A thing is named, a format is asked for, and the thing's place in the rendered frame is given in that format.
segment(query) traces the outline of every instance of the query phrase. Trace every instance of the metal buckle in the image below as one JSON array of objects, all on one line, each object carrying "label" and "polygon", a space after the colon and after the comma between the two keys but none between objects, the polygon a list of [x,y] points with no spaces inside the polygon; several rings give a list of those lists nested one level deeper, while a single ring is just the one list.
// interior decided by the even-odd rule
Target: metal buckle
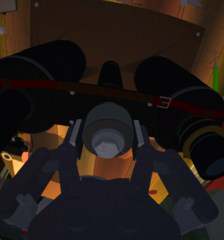
[{"label": "metal buckle", "polygon": [[166,107],[163,107],[163,106],[157,106],[157,107],[158,107],[158,108],[168,108],[169,105],[170,105],[170,102],[171,102],[171,98],[166,98],[166,99],[169,99],[169,102],[168,102],[168,103],[166,103],[166,102],[161,102],[161,103],[166,103],[166,104],[167,104]]}]

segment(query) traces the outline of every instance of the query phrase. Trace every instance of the green marker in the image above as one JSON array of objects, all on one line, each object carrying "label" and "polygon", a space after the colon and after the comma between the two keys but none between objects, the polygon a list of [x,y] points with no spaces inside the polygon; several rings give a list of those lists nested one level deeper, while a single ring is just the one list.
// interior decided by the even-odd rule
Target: green marker
[{"label": "green marker", "polygon": [[216,52],[215,52],[215,65],[213,66],[213,90],[218,92],[218,65],[216,63]]}]

